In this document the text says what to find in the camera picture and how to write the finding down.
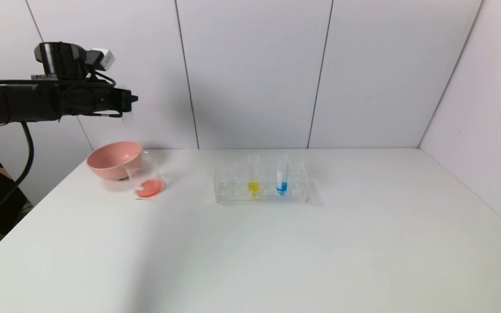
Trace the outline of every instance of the glass beaker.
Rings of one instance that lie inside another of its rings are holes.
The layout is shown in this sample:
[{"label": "glass beaker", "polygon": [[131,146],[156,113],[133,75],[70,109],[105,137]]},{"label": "glass beaker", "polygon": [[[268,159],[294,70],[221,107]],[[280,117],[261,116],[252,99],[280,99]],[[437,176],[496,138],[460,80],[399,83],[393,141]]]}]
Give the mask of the glass beaker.
[{"label": "glass beaker", "polygon": [[151,151],[142,151],[123,164],[137,196],[154,196],[163,190],[165,184],[157,167],[157,157]]}]

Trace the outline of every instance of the blue liquid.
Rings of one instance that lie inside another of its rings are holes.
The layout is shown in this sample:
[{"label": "blue liquid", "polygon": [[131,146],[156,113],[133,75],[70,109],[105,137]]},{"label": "blue liquid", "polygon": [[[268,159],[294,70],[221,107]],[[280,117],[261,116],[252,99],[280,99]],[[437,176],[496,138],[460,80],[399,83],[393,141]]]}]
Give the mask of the blue liquid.
[{"label": "blue liquid", "polygon": [[282,182],[281,188],[277,188],[279,194],[284,194],[287,191],[287,182]]}]

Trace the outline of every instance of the yellow liquid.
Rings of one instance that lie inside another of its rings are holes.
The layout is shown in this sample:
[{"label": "yellow liquid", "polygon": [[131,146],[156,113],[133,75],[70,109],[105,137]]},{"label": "yellow liquid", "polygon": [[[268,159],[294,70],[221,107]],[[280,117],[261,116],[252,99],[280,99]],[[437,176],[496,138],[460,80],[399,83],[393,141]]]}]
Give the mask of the yellow liquid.
[{"label": "yellow liquid", "polygon": [[255,195],[258,190],[260,190],[260,183],[259,182],[249,182],[249,192],[252,195]]}]

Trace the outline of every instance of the pink bowl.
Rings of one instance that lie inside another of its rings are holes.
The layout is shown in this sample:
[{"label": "pink bowl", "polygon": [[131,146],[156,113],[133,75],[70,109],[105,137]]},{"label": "pink bowl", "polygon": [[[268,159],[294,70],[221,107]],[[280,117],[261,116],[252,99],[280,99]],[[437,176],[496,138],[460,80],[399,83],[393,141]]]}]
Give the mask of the pink bowl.
[{"label": "pink bowl", "polygon": [[142,150],[143,147],[134,141],[118,141],[92,152],[86,159],[86,164],[104,180],[122,180],[129,176],[122,166],[123,162]]}]

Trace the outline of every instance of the red liquid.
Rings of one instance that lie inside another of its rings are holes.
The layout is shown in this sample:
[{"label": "red liquid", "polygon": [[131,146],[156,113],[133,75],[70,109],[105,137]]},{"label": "red liquid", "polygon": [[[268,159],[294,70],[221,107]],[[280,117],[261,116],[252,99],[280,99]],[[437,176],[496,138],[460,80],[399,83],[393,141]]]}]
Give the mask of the red liquid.
[{"label": "red liquid", "polygon": [[143,182],[138,188],[143,189],[135,189],[137,196],[153,196],[164,188],[164,183],[161,180],[147,180]]}]

